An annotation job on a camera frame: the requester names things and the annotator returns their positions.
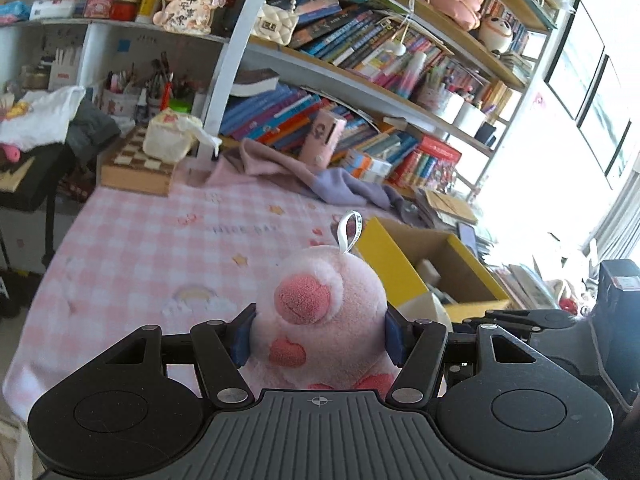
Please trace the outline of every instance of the toy figure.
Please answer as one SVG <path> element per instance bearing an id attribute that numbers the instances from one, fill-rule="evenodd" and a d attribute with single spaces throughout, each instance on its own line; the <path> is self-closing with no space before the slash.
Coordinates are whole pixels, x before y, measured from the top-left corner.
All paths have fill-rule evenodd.
<path id="1" fill-rule="evenodd" d="M 334 246 L 305 249 L 275 269 L 241 369 L 254 394 L 371 388 L 384 397 L 399 369 L 385 351 L 386 294 L 373 269 Z"/>
<path id="2" fill-rule="evenodd" d="M 206 36 L 211 33 L 213 10 L 226 0 L 162 0 L 162 10 L 154 15 L 154 23 L 167 32 Z"/>
<path id="3" fill-rule="evenodd" d="M 513 32 L 511 25 L 502 18 L 487 16 L 482 20 L 478 31 L 478 40 L 489 52 L 503 54 L 511 44 Z"/>

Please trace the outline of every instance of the phone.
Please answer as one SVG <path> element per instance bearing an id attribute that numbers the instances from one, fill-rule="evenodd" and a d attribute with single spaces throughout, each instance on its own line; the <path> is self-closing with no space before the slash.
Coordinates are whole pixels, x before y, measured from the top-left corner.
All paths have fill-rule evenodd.
<path id="1" fill-rule="evenodd" d="M 473 226 L 458 222 L 458 238 L 469 249 L 476 258 L 478 257 L 478 240 L 476 239 L 476 230 Z"/>

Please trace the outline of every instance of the white handbag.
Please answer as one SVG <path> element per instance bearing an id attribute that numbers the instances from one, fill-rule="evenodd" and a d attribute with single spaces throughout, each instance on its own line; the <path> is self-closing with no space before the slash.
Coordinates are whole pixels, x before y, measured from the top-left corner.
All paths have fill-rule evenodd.
<path id="1" fill-rule="evenodd" d="M 296 0 L 290 0 L 289 10 L 270 6 L 268 1 L 264 1 L 258 12 L 251 35 L 286 46 L 291 41 L 293 30 L 298 24 L 299 18 L 294 13 Z"/>

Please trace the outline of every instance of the red container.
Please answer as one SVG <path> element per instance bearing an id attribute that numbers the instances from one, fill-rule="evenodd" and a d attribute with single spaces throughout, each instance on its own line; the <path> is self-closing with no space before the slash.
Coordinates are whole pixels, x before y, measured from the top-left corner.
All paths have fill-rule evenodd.
<path id="1" fill-rule="evenodd" d="M 136 19 L 138 4 L 116 0 L 111 4 L 110 18 L 118 22 L 132 22 Z"/>

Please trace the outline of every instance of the plush cat figure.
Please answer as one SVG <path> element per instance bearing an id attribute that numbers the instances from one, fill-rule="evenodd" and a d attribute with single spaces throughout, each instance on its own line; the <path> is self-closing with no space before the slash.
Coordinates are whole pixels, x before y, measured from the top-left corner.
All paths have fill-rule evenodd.
<path id="1" fill-rule="evenodd" d="M 241 369 L 263 388 L 376 389 L 396 378 L 385 351 L 386 295 L 367 263 L 316 246 L 275 267 L 256 303 L 251 357 Z"/>

